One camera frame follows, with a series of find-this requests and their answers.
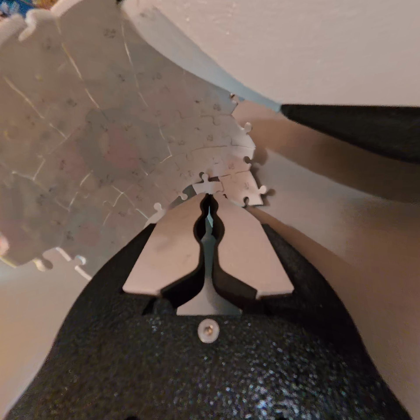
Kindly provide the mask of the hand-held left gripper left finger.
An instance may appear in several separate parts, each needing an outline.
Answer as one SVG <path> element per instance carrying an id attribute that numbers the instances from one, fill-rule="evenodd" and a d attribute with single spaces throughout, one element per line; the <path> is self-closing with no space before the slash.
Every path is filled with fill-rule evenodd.
<path id="1" fill-rule="evenodd" d="M 150 236 L 123 285 L 125 293 L 164 298 L 173 307 L 197 296 L 205 278 L 201 240 L 208 207 L 208 194 L 195 195 L 144 229 Z"/>

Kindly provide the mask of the partly built puzzle ball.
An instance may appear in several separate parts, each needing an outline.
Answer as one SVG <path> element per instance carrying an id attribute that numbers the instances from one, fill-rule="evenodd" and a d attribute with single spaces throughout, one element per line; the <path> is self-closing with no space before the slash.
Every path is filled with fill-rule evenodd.
<path id="1" fill-rule="evenodd" d="M 59 247 L 93 275 L 200 172 L 259 206 L 234 96 L 145 41 L 116 1 L 1 20 L 1 264 Z"/>

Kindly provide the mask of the blue puzzle box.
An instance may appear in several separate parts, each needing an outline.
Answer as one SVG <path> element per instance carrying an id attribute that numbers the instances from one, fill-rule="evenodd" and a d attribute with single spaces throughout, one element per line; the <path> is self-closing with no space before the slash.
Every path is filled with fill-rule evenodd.
<path id="1" fill-rule="evenodd" d="M 33 9 L 51 9 L 57 0 L 1 0 L 0 17 L 1 20 L 20 15 L 25 18 L 30 10 Z"/>

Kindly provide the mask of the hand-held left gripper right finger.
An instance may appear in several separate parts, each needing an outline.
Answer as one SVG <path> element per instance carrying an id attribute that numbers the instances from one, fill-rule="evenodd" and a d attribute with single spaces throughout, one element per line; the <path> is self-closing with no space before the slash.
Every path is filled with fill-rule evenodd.
<path id="1" fill-rule="evenodd" d="M 260 221 L 223 194 L 212 196 L 213 286 L 240 309 L 292 295 L 294 286 Z"/>

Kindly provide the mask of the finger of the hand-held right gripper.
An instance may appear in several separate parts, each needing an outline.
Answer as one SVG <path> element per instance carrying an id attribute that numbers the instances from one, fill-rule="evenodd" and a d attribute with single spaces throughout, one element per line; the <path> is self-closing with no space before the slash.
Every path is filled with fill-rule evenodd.
<path id="1" fill-rule="evenodd" d="M 183 69 L 264 104 L 419 107 L 418 0 L 123 1 Z"/>

